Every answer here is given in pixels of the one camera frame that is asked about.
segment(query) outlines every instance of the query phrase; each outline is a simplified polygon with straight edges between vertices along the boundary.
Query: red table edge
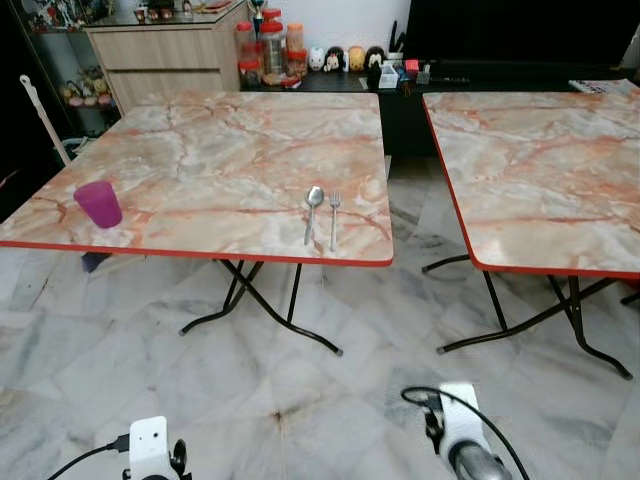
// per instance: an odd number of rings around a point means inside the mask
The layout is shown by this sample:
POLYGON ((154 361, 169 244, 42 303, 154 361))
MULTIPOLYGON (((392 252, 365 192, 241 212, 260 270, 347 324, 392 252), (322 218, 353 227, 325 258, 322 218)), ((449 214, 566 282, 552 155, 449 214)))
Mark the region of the red table edge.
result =
POLYGON ((640 272, 612 272, 610 270, 581 270, 581 269, 571 269, 571 268, 514 267, 514 266, 508 266, 508 265, 489 265, 479 261, 475 256, 473 249, 471 248, 471 241, 469 240, 467 229, 465 228, 464 221, 462 220, 462 214, 460 213, 458 200, 456 199, 456 194, 453 190, 451 179, 449 178, 449 172, 447 171, 447 165, 445 164, 444 156, 442 155, 442 150, 440 150, 438 137, 436 136, 435 129, 433 128, 431 117, 429 116, 429 109, 427 108, 427 104, 424 101, 424 95, 422 96, 422 106, 424 107, 425 114, 427 115, 427 122, 429 123, 429 129, 431 130, 431 136, 433 137, 433 140, 436 144, 436 150, 438 151, 438 157, 440 159, 440 164, 442 165, 442 170, 444 171, 444 176, 447 179, 449 194, 451 195, 451 199, 453 200, 453 206, 456 210, 456 216, 458 217, 458 223, 460 224, 460 229, 462 230, 464 243, 467 246, 467 252, 469 253, 471 263, 476 268, 480 270, 490 271, 490 272, 525 273, 525 274, 533 274, 533 275, 608 277, 608 278, 620 278, 620 279, 632 279, 632 280, 640 279, 640 272))
POLYGON ((304 265, 330 265, 337 267, 388 267, 393 262, 393 252, 388 260, 344 260, 340 258, 285 257, 279 255, 251 255, 239 253, 190 252, 186 250, 159 250, 151 248, 99 247, 93 245, 62 245, 56 243, 18 242, 0 240, 0 246, 63 250, 71 252, 97 252, 131 255, 157 255, 164 257, 210 258, 212 260, 247 260, 265 263, 301 263, 304 265))

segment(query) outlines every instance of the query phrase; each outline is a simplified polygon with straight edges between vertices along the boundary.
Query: fork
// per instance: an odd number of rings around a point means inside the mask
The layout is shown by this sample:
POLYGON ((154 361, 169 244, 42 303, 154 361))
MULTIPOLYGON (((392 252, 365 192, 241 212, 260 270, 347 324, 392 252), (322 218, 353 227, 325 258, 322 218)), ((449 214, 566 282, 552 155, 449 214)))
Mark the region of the fork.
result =
POLYGON ((335 252, 337 242, 336 219, 338 217, 338 207, 340 206, 340 194, 335 190, 329 197, 329 205, 333 208, 333 219, 331 220, 331 251, 335 252))

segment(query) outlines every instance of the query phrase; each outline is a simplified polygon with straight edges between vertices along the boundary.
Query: cabinet door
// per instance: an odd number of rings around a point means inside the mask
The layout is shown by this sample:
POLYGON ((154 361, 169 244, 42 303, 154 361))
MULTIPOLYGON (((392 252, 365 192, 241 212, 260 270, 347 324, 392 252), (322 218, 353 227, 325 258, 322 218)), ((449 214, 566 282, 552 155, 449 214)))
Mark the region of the cabinet door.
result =
POLYGON ((111 72, 111 85, 120 108, 127 113, 151 92, 174 90, 222 91, 220 72, 111 72))
POLYGON ((92 32, 107 70, 219 68, 211 30, 92 32))

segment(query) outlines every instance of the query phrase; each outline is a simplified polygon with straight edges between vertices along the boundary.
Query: plastic cup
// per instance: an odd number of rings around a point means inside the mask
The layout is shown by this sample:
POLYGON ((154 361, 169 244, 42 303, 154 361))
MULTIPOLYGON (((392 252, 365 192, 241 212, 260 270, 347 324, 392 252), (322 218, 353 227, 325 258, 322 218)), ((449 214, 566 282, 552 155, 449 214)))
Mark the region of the plastic cup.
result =
POLYGON ((87 183, 75 191, 73 198, 100 228, 113 227, 122 221, 122 210, 109 182, 87 183))

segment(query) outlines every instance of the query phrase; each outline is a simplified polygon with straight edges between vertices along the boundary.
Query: white pole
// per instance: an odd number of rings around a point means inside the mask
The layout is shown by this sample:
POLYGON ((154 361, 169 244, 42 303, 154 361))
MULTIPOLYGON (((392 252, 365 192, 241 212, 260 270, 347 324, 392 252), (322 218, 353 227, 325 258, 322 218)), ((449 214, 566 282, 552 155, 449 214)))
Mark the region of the white pole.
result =
POLYGON ((22 83, 22 85, 24 85, 25 90, 29 94, 31 103, 33 103, 33 106, 36 107, 38 116, 42 120, 42 123, 44 123, 44 126, 47 129, 47 132, 49 132, 49 136, 51 137, 53 144, 56 146, 56 150, 58 150, 58 153, 60 154, 60 158, 62 158, 62 161, 64 162, 65 165, 67 166, 70 165, 71 160, 69 160, 69 157, 67 156, 67 151, 64 149, 62 142, 60 142, 60 138, 58 138, 56 131, 53 129, 53 125, 51 125, 51 121, 49 120, 49 117, 47 117, 47 112, 44 111, 44 107, 40 103, 40 98, 38 98, 38 92, 36 92, 36 87, 31 85, 31 79, 26 75, 20 75, 20 82, 22 83))

